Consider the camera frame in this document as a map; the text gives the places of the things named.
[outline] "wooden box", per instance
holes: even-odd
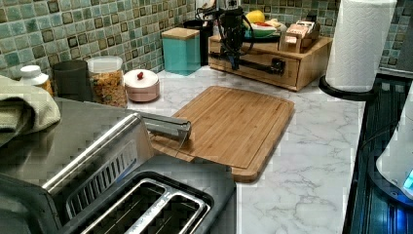
[[[240,69],[233,70],[230,61],[220,55],[219,36],[211,36],[208,63],[214,69],[299,91],[325,74],[331,44],[331,38],[320,37],[303,53],[292,53],[279,51],[277,42],[254,43],[249,54],[240,57]],[[249,43],[244,43],[243,51],[248,48]]]

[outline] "jar lid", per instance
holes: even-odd
[[[96,57],[88,60],[88,70],[92,73],[117,71],[122,68],[122,59],[113,56]]]
[[[20,81],[24,85],[38,86],[44,84],[49,79],[49,75],[42,73],[38,65],[24,66],[20,69],[20,74]]]
[[[137,74],[143,72],[143,78],[137,79]],[[158,75],[155,72],[144,69],[131,70],[124,75],[125,85],[131,88],[148,88],[158,82]]]

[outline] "green towel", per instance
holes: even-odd
[[[48,92],[0,76],[0,147],[18,135],[41,131],[60,120]]]

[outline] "wooden cutting board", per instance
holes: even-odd
[[[212,86],[173,117],[191,121],[192,134],[180,145],[152,136],[155,149],[186,161],[195,157],[232,168],[235,181],[254,181],[287,124],[294,103],[255,92]]]

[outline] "white marble countertop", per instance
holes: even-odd
[[[293,116],[261,177],[237,184],[238,233],[342,233],[364,102],[331,97],[319,81],[295,93],[208,66],[187,77],[158,76],[161,96],[130,102],[130,109],[171,116],[213,85],[293,101]]]

